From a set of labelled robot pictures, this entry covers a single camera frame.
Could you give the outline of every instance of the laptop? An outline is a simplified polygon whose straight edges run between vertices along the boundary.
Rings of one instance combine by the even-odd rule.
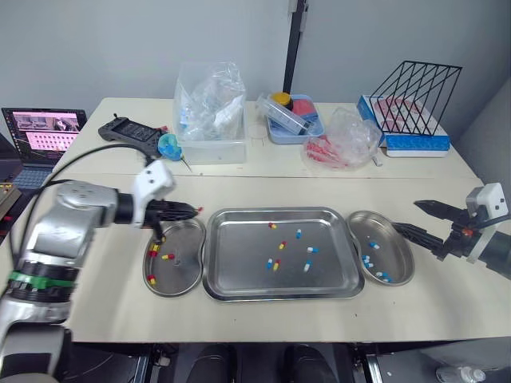
[[[21,190],[41,187],[81,131],[87,117],[77,109],[2,108],[22,171],[13,184]]]

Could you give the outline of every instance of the black shoe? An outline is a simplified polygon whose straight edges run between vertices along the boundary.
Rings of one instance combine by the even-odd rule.
[[[193,362],[187,383],[236,382],[236,351],[230,345],[209,345]]]
[[[338,383],[323,355],[307,345],[290,345],[284,353],[283,383]]]

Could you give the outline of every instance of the black wire rack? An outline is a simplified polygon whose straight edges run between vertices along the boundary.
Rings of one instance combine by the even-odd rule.
[[[461,66],[403,61],[369,97],[382,132],[434,135],[460,72]]]

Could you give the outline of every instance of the metal tray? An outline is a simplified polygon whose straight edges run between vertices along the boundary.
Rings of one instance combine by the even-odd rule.
[[[280,250],[282,241],[287,244]],[[318,252],[308,253],[308,247]],[[268,259],[274,261],[270,268]],[[274,270],[277,260],[280,265]],[[312,264],[306,272],[307,261]],[[364,279],[346,223],[337,212],[289,207],[215,213],[208,222],[203,284],[222,301],[256,301],[351,298],[362,290]]]
[[[414,276],[414,257],[406,240],[392,227],[392,222],[373,211],[356,211],[348,218],[362,269],[373,280],[386,286],[401,286]],[[376,243],[378,249],[370,244]],[[369,256],[369,262],[363,257]]]
[[[202,246],[206,236],[204,225],[196,220],[176,221],[164,227],[165,242],[156,257],[149,255],[154,237],[145,249],[143,278],[145,285],[162,297],[176,297],[190,291],[202,276]],[[173,259],[162,259],[163,255]],[[148,281],[154,275],[156,283]]]

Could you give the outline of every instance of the robotic arm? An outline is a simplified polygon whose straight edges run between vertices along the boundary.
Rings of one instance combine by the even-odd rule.
[[[164,241],[160,221],[197,215],[186,203],[158,200],[174,186],[171,172],[156,160],[137,175],[132,194],[81,181],[58,187],[0,300],[0,378],[21,372],[61,377],[70,332],[56,325],[69,317],[94,230],[112,223],[151,227]]]
[[[466,209],[435,200],[415,202],[427,214],[453,222],[445,242],[409,223],[394,223],[394,228],[411,242],[431,250],[441,261],[448,254],[466,257],[470,263],[480,259],[489,269],[511,279],[511,235],[497,231],[500,222],[511,219],[502,186],[474,188],[465,201]]]

